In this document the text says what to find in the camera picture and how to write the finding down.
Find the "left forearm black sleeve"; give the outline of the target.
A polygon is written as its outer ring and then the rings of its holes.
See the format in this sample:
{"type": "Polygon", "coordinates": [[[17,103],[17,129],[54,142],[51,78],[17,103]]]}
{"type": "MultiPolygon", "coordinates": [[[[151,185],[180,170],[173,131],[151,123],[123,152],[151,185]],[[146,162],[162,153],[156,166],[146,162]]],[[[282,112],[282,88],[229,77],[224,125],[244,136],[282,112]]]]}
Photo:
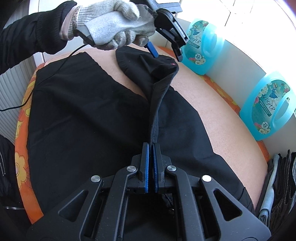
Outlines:
{"type": "Polygon", "coordinates": [[[1,74],[37,52],[56,54],[67,44],[60,37],[62,23],[75,7],[66,1],[51,11],[27,15],[1,31],[1,74]]]}

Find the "left hand grey glove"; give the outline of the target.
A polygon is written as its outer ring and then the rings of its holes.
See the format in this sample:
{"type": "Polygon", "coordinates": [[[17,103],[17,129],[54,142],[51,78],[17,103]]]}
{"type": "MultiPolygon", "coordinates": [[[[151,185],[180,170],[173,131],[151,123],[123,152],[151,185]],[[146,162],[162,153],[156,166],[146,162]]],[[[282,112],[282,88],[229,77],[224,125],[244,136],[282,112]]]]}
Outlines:
{"type": "Polygon", "coordinates": [[[131,1],[98,1],[74,6],[60,28],[60,38],[81,37],[85,44],[100,50],[113,50],[130,44],[145,46],[152,36],[154,13],[143,4],[131,1]]]}

